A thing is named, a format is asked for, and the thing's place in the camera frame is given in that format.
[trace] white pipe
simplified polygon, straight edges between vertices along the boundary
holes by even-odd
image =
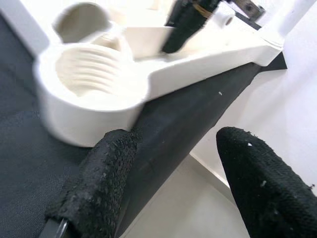
[[[261,28],[259,32],[270,43],[282,47],[288,33],[296,26],[316,1],[317,0],[285,0],[273,19]]]

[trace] white wall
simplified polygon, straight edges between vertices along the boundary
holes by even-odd
[[[221,178],[215,134],[236,126],[266,141],[307,185],[317,185],[316,23],[317,3],[286,40],[289,69],[259,74],[193,149],[192,155]]]

